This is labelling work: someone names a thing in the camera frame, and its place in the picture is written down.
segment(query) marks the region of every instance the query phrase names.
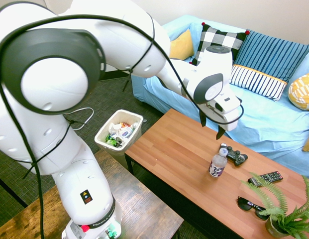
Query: remote control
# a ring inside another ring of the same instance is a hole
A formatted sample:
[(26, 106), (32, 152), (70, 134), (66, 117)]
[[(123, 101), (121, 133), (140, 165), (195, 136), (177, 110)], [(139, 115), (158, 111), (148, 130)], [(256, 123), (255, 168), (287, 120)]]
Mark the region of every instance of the remote control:
[[(266, 174), (260, 175), (260, 177), (264, 179), (265, 181), (272, 182), (272, 183), (283, 179), (282, 175), (278, 171), (275, 171), (272, 173), (266, 173)], [(254, 184), (256, 187), (261, 186), (261, 184), (257, 183), (255, 178), (248, 179), (248, 182), (251, 184)]]

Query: white wall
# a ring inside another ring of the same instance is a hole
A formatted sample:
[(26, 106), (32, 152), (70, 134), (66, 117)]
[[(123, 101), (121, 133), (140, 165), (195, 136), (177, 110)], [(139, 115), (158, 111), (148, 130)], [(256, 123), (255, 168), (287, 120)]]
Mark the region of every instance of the white wall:
[[(5, 5), (5, 4), (7, 4), (7, 3), (10, 3), (10, 2), (13, 2), (13, 1), (16, 1), (16, 0), (0, 0), (0, 8), (1, 8), (3, 5)], [(40, 5), (44, 6), (44, 7), (46, 7), (46, 3), (45, 3), (44, 0), (28, 0), (28, 1), (35, 2), (35, 3), (37, 3), (37, 4), (40, 4)]]
[(165, 24), (181, 15), (309, 44), (309, 0), (132, 0)]

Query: trash bin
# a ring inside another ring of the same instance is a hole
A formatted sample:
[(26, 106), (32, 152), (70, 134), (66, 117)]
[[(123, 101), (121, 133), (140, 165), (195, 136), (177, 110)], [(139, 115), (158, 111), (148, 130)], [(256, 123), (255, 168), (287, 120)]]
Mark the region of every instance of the trash bin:
[[(132, 135), (128, 138), (126, 144), (120, 148), (116, 148), (105, 142), (105, 138), (109, 134), (109, 126), (111, 123), (118, 124), (120, 122), (125, 122), (127, 124), (133, 124), (138, 122), (137, 127), (133, 131)], [(128, 169), (128, 165), (125, 161), (124, 153), (134, 144), (142, 135), (141, 125), (143, 122), (143, 116), (137, 115), (135, 113), (118, 110), (116, 111), (108, 121), (101, 127), (99, 132), (95, 136), (95, 142), (97, 145), (108, 152), (115, 160), (117, 160), (122, 166)]]

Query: yellow patterned pillow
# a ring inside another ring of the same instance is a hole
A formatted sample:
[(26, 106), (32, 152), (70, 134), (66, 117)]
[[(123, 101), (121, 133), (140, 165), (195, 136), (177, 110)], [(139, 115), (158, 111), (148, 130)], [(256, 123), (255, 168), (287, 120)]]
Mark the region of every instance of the yellow patterned pillow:
[(291, 83), (288, 97), (296, 107), (309, 111), (309, 73)]

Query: sunglasses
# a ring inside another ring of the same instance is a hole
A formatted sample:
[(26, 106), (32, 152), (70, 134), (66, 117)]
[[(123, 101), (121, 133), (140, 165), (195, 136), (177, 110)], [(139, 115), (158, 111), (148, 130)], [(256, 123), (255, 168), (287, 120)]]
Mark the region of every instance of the sunglasses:
[(245, 211), (248, 211), (251, 208), (254, 208), (256, 216), (258, 216), (262, 220), (266, 220), (266, 219), (269, 218), (269, 215), (264, 216), (264, 215), (259, 214), (261, 211), (266, 210), (266, 208), (257, 206), (256, 204), (253, 204), (252, 202), (248, 201), (247, 199), (238, 197), (237, 203), (238, 203), (238, 206), (240, 207), (240, 209), (245, 210)]

